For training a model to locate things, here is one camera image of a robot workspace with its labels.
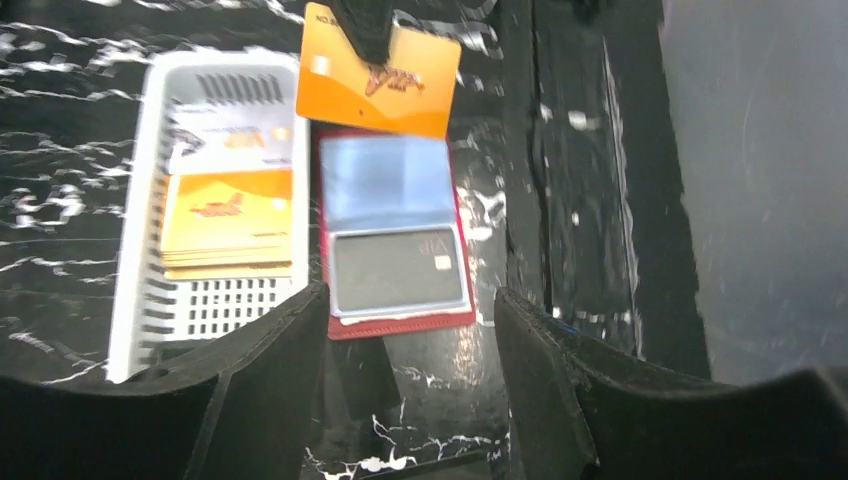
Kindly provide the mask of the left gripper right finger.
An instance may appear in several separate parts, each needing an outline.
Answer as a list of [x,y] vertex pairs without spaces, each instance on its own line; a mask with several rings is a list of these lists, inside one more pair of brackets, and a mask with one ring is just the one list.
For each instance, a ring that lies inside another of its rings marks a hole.
[[502,288],[497,348],[529,479],[843,479],[847,371],[751,386],[629,356]]

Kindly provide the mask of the white VIP card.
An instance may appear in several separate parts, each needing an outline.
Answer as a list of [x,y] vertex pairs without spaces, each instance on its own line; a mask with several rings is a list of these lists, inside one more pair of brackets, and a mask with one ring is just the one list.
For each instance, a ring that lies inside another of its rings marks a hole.
[[284,169],[291,166],[293,108],[279,102],[173,107],[171,174]]

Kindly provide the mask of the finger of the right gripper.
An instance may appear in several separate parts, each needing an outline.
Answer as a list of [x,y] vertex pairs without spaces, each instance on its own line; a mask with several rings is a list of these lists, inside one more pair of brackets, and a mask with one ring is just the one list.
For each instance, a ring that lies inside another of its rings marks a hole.
[[392,0],[333,0],[330,8],[357,56],[386,65],[393,29]]

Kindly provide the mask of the black VIP card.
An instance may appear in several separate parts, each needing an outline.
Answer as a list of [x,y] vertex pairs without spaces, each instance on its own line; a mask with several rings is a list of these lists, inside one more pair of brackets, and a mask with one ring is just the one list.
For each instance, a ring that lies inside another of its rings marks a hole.
[[458,231],[449,226],[337,235],[329,269],[335,308],[365,317],[464,307],[459,253]]

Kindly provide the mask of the red leather card holder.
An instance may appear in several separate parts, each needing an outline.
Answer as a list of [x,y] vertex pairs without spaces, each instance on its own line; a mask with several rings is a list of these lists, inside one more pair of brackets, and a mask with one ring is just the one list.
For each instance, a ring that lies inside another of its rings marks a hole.
[[342,128],[318,134],[314,153],[329,338],[473,324],[447,141]]

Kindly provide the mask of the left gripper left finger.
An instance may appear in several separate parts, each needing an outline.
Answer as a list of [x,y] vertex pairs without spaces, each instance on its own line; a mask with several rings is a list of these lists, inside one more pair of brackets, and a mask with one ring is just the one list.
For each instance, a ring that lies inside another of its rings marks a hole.
[[317,282],[120,383],[1,381],[5,479],[296,479],[324,359]]

